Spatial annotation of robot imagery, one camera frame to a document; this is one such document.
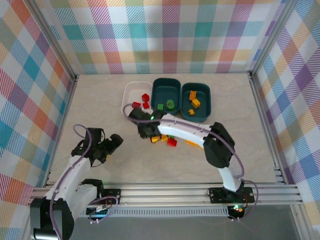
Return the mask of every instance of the marble surface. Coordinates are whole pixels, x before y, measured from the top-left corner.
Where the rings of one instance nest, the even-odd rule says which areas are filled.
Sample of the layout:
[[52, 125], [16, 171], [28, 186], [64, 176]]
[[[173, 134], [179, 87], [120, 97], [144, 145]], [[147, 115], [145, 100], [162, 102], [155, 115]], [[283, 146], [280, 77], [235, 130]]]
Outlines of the marble surface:
[[[56, 181], [67, 166], [71, 150], [81, 140], [73, 131], [74, 124], [103, 128], [106, 136], [119, 134], [122, 145], [86, 178], [104, 182], [212, 182], [221, 183], [216, 168], [211, 166], [200, 147], [177, 139], [177, 147], [164, 142], [151, 144], [141, 139], [136, 125], [121, 113], [125, 86], [131, 81], [152, 83], [157, 78], [175, 78], [181, 85], [205, 83], [211, 90], [212, 111], [204, 124], [222, 123], [235, 141], [235, 150], [245, 168], [244, 179], [258, 183], [276, 182], [259, 114], [246, 73], [221, 74], [130, 74], [81, 75], [52, 164], [49, 181]], [[240, 168], [231, 159], [235, 174]]]

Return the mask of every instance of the plaid backdrop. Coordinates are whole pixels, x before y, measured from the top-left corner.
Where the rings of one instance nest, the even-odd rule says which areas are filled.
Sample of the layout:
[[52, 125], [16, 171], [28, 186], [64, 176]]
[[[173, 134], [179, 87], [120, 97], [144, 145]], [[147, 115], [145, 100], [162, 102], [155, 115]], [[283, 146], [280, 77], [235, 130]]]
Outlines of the plaid backdrop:
[[320, 233], [320, 0], [300, 0], [258, 73], [290, 183]]
[[0, 239], [16, 240], [72, 86], [22, 0], [0, 0]]
[[149, 74], [246, 72], [280, 1], [37, 2], [77, 73]]

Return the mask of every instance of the gray floor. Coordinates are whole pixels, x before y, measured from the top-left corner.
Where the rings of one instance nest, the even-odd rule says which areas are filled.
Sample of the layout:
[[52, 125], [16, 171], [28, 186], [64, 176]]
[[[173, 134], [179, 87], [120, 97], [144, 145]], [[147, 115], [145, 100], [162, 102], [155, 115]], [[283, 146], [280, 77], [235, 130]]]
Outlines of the gray floor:
[[258, 206], [242, 222], [226, 217], [113, 217], [99, 225], [78, 218], [72, 240], [298, 240], [289, 206]]

